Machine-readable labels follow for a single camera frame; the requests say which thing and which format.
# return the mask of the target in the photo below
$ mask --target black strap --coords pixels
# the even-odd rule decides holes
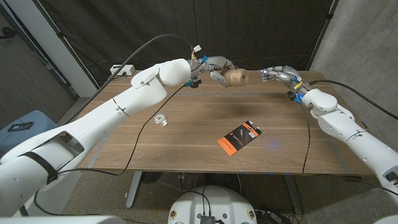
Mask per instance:
[[[27,156],[27,157],[33,159],[38,164],[40,164],[47,171],[47,173],[49,173],[49,176],[47,177],[47,184],[58,179],[57,171],[54,169],[54,167],[51,166],[51,164],[49,164],[49,162],[47,162],[45,159],[43,159],[43,157],[37,155],[34,152],[26,152],[20,156]]]

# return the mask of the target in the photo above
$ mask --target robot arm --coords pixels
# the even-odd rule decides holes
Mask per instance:
[[[344,142],[376,175],[381,185],[398,193],[398,153],[355,123],[353,114],[337,99],[304,83],[299,73],[289,66],[261,70],[262,80],[279,80],[291,91],[291,100],[311,108],[322,131]]]
[[[90,111],[82,118],[36,135],[4,155],[0,163],[0,216],[12,216],[39,189],[46,191],[75,169],[95,145],[134,113],[161,102],[164,85],[182,85],[210,65],[232,66],[223,57],[209,58],[191,71],[185,59],[156,64],[133,77],[129,89]]]

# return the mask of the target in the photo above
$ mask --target blue connector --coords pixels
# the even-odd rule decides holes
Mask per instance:
[[[193,84],[193,81],[189,81],[186,84],[184,84],[184,86],[185,87],[190,87],[190,86],[192,86],[192,84]]]
[[[301,103],[301,98],[298,95],[296,95],[294,101],[296,101],[296,103]]]
[[[207,56],[203,56],[203,58],[201,59],[201,63],[205,63],[207,61]]]
[[[295,76],[295,75],[293,75],[293,81],[295,81],[295,82],[299,82],[299,80],[297,79],[297,77]]]

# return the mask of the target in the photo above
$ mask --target black backdrop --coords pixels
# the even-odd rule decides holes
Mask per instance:
[[[222,55],[257,70],[290,65],[305,70],[332,0],[40,0],[97,82],[109,68],[160,34],[180,34],[203,55]],[[131,63],[138,70],[190,58],[181,40],[153,43]]]

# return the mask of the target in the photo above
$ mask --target gray wall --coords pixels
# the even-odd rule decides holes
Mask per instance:
[[[398,116],[398,1],[340,0],[311,70]],[[398,121],[336,86],[375,137],[398,151]]]

